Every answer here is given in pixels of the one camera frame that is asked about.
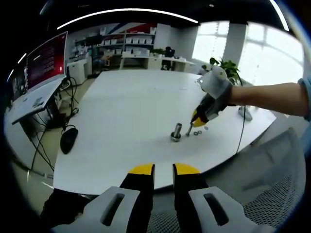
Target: red screen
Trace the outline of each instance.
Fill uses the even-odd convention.
[[[64,53],[67,32],[40,45],[27,56],[28,88],[64,74]]]

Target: window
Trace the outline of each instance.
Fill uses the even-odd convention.
[[[192,58],[209,63],[211,57],[219,59],[223,56],[229,22],[203,23],[199,27],[195,40]]]
[[[303,76],[303,48],[280,30],[249,23],[239,63],[240,76],[253,85],[295,83]]]

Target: ceiling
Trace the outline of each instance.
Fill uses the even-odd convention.
[[[199,22],[230,20],[236,23],[247,21],[268,24],[283,29],[274,8],[268,0],[37,0],[12,1],[6,12],[9,18],[2,19],[5,30],[8,73],[25,53],[41,41],[63,31],[77,31],[83,28],[116,22],[156,22],[170,24],[177,28],[195,26],[184,19],[147,12],[116,12],[88,17],[74,22],[61,30],[56,28],[72,19],[90,13],[119,8],[147,8],[176,13]]]

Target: sleeve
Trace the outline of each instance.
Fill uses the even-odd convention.
[[[305,116],[307,121],[311,121],[311,74],[306,79],[299,79],[298,84],[304,85],[308,94],[309,113]]]

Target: potted plant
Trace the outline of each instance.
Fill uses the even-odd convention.
[[[164,49],[151,49],[150,53],[152,53],[153,56],[155,57],[160,57],[161,55],[165,53],[165,50]]]
[[[232,85],[239,85],[240,80],[238,76],[238,68],[237,65],[232,61],[224,62],[223,59],[217,61],[215,58],[211,57],[209,63],[213,66],[220,66],[222,69],[225,70],[229,81]]]

